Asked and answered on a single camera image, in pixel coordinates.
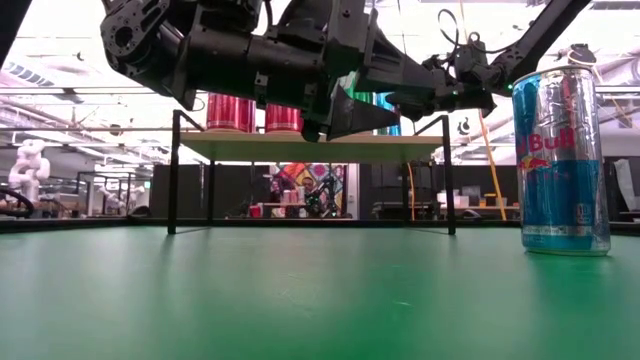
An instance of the energy drink can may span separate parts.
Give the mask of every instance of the energy drink can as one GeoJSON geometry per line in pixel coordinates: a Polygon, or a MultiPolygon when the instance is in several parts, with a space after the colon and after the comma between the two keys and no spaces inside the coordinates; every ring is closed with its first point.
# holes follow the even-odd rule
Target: energy drink can
{"type": "Polygon", "coordinates": [[[522,244],[532,252],[611,248],[591,70],[563,66],[514,84],[522,244]]]}

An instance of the ceiling light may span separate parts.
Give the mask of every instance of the ceiling light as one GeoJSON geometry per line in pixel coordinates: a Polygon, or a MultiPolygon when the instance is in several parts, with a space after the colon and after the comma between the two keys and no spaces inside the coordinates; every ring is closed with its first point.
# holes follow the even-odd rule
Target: ceiling light
{"type": "Polygon", "coordinates": [[[95,150],[92,150],[92,149],[87,149],[87,148],[83,148],[83,147],[78,147],[77,149],[78,149],[78,151],[81,151],[81,152],[83,152],[85,154],[88,154],[88,155],[93,155],[93,156],[97,156],[97,157],[104,157],[105,156],[105,154],[103,154],[101,152],[98,152],[98,151],[95,151],[95,150]]]}

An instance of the green table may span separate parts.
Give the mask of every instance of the green table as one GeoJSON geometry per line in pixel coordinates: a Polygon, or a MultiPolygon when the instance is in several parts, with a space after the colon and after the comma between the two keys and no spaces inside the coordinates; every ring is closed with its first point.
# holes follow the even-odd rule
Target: green table
{"type": "Polygon", "coordinates": [[[0,357],[635,359],[640,239],[516,229],[112,228],[0,237],[0,357]]]}

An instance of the table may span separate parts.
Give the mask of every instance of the table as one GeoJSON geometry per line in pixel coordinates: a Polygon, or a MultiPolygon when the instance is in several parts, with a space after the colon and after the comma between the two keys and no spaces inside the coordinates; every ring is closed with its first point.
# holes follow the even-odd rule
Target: table
{"type": "MultiPolygon", "coordinates": [[[[173,111],[171,136],[171,163],[169,171],[169,211],[167,232],[177,232],[178,167],[181,144],[210,160],[208,186],[213,188],[215,161],[294,161],[294,162],[389,162],[404,163],[428,156],[438,146],[444,149],[445,190],[447,193],[447,221],[449,234],[455,234],[455,210],[453,209],[453,170],[451,162],[451,136],[449,117],[441,115],[420,131],[442,123],[443,136],[372,136],[352,135],[327,142],[306,142],[299,134],[246,134],[205,132],[204,128],[181,110],[173,111]],[[200,132],[181,131],[184,119],[200,132]]],[[[405,221],[409,222],[409,186],[406,174],[402,177],[402,200],[405,221]]],[[[208,192],[207,222],[213,221],[213,191],[208,192]]]]}
{"type": "Polygon", "coordinates": [[[518,229],[160,227],[0,236],[3,359],[633,359],[640,241],[518,229]]]}

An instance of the shelf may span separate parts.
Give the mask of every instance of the shelf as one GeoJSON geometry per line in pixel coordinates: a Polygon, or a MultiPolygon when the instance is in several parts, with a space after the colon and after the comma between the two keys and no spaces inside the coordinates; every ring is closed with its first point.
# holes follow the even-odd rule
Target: shelf
{"type": "Polygon", "coordinates": [[[351,135],[326,142],[304,141],[299,134],[183,132],[182,144],[218,161],[375,163],[428,157],[442,145],[440,136],[351,135]]]}

